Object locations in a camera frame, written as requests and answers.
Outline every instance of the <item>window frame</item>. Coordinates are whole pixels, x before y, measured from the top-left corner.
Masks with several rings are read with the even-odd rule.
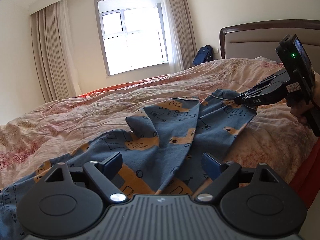
[[[109,38],[122,36],[122,35],[125,35],[127,37],[127,35],[130,35],[130,34],[143,32],[143,30],[127,32],[126,26],[125,26],[125,17],[124,17],[124,11],[125,10],[136,9],[136,8],[146,8],[146,7],[153,7],[154,10],[156,10],[157,15],[159,17],[160,25],[159,25],[159,29],[155,29],[155,30],[158,31],[163,61],[159,62],[158,64],[155,64],[155,65],[168,63],[167,47],[166,47],[166,41],[165,41],[164,29],[163,29],[164,28],[164,23],[163,23],[163,21],[161,21],[161,16],[159,15],[160,12],[159,12],[159,8],[158,8],[157,4],[155,4],[153,6],[136,7],[136,8],[124,8],[124,9],[119,9],[119,10],[113,10],[113,11],[99,13],[99,8],[98,8],[98,2],[99,1],[103,1],[103,0],[94,0],[94,3],[95,3],[95,10],[96,10],[98,33],[99,33],[100,44],[101,44],[101,51],[102,51],[102,55],[103,55],[103,60],[104,60],[104,65],[105,65],[107,77],[111,76],[111,75],[110,75],[110,70],[109,70],[109,66],[108,66],[108,59],[107,59],[107,55],[106,55],[106,51],[105,51],[105,47],[104,47],[104,40],[105,39],[109,39]],[[107,14],[117,13],[117,12],[120,13],[122,30],[123,31],[122,32],[118,32],[118,33],[113,33],[113,34],[105,34],[104,33],[102,16],[103,15],[107,15]]]

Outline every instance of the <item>finger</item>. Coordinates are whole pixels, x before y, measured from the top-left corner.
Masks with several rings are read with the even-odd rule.
[[[299,116],[298,117],[298,122],[302,123],[303,125],[307,125],[308,124],[308,121],[307,121],[305,116]]]
[[[306,111],[308,111],[309,109],[311,109],[312,107],[313,107],[313,104],[311,102],[307,105],[305,101],[300,101],[299,103],[297,103],[295,106],[291,108],[290,112],[294,116],[298,117],[303,113],[305,113]]]
[[[286,98],[285,101],[288,107],[294,106],[296,104],[293,98]]]
[[[320,75],[315,71],[315,80],[320,82]]]

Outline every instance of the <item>cartoon print fabric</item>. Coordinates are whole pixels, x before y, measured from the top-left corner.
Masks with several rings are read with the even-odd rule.
[[[256,114],[255,109],[233,102],[238,95],[217,90],[202,103],[198,98],[173,98],[146,106],[126,118],[131,131],[106,132],[71,153],[44,162],[33,174],[0,192],[0,239],[24,236],[16,205],[58,162],[77,167],[121,152],[123,166],[112,182],[127,196],[192,194],[207,178],[201,168],[202,153],[222,160]]]

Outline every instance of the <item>circular mount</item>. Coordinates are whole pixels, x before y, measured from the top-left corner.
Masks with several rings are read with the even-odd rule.
[[[79,235],[101,217],[103,202],[95,192],[74,185],[66,165],[52,169],[19,202],[19,222],[26,232],[39,238]],[[61,174],[61,181],[48,180]]]
[[[253,236],[272,238],[297,233],[307,210],[287,187],[259,182],[232,190],[220,202],[221,214],[234,228]]]

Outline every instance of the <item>beige curtain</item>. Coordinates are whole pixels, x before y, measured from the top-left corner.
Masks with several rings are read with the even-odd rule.
[[[191,68],[197,51],[187,0],[161,0],[161,4],[171,72]]]
[[[65,0],[31,15],[32,46],[46,102],[82,94],[72,59],[72,42]]]

